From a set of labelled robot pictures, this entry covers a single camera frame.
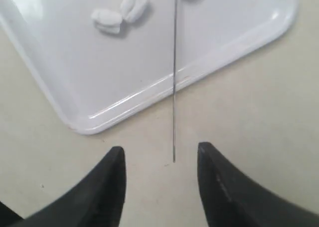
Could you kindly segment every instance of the table surface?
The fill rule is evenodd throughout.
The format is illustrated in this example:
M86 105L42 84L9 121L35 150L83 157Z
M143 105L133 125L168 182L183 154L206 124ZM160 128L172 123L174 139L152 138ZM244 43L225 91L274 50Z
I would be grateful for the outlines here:
M0 30L0 199L26 217L82 179L112 146L125 148L121 226L207 226L197 144L210 141L280 196L319 213L319 0L301 0L282 38L181 91L177 163L172 99L95 136L57 118Z

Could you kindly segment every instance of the beige surface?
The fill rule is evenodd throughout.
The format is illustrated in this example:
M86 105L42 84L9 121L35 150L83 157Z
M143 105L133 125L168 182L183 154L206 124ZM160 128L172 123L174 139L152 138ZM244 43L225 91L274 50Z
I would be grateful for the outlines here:
M204 227L196 151L206 140L262 185L319 213L319 1L301 6L285 37L178 95L175 165L170 99L100 135L79 136L60 122L0 31L1 201L25 217L122 145L121 225Z

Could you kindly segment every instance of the white tray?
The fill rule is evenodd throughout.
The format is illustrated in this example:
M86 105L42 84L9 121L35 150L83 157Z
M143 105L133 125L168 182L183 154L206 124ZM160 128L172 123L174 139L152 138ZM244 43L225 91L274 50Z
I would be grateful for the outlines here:
M0 0L0 21L63 122L95 134L172 93L174 0L150 1L119 36L101 35L90 14L121 0ZM279 37L297 3L181 0L178 89Z

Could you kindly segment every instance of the thin wire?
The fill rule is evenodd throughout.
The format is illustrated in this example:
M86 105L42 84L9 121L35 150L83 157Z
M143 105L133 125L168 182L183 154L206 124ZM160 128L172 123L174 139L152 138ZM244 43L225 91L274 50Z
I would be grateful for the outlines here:
M174 8L174 53L173 53L173 162L176 162L176 49L177 49L177 11L178 0Z

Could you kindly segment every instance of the white pill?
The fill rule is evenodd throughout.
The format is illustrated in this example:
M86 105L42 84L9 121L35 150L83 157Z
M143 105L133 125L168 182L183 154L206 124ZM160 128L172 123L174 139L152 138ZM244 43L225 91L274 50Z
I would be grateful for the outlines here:
M123 19L129 23L135 22L143 15L148 3L148 0L123 0L120 7Z
M91 19L97 29L113 34L120 32L123 21L120 13L108 9L95 9Z

